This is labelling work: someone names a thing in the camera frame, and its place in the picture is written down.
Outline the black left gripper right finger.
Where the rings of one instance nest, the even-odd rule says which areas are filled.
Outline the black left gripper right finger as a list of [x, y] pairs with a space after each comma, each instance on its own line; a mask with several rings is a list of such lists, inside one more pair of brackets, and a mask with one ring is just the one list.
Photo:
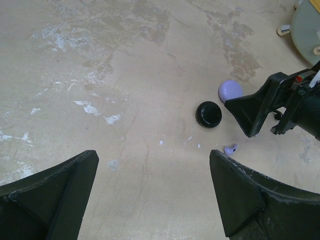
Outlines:
[[320, 195], [257, 172], [212, 150], [210, 172], [230, 240], [318, 240]]

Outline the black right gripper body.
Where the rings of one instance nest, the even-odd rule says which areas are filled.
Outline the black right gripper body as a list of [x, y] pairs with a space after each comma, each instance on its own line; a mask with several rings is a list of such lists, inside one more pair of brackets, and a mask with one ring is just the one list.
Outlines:
[[271, 128], [274, 135], [283, 135], [298, 126], [320, 139], [320, 66], [296, 73], [284, 99], [285, 112]]

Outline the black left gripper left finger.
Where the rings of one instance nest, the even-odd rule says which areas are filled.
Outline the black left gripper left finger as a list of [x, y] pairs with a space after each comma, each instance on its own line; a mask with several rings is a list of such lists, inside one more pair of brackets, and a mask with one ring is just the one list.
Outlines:
[[86, 150], [0, 187], [2, 240], [76, 240], [99, 157]]

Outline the purple earbud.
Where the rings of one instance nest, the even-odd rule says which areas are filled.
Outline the purple earbud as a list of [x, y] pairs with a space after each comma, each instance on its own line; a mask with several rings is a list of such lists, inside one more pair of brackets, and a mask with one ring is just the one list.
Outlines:
[[231, 146], [225, 146], [223, 151], [226, 155], [231, 156], [237, 151], [238, 145], [233, 144]]

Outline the purple earbud charging case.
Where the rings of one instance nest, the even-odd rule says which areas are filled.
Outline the purple earbud charging case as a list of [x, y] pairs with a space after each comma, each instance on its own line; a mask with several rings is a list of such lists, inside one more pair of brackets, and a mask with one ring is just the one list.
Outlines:
[[227, 100], [236, 99], [244, 96], [242, 86], [235, 80], [228, 79], [218, 88], [218, 96], [225, 103]]

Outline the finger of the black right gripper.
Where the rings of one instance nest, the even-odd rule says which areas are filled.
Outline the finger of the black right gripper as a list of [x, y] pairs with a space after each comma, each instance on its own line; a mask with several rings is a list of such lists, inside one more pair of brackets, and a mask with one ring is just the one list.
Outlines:
[[268, 114], [286, 105], [294, 78], [293, 74], [278, 72], [270, 75], [256, 93], [225, 101], [224, 106], [247, 137], [257, 135]]

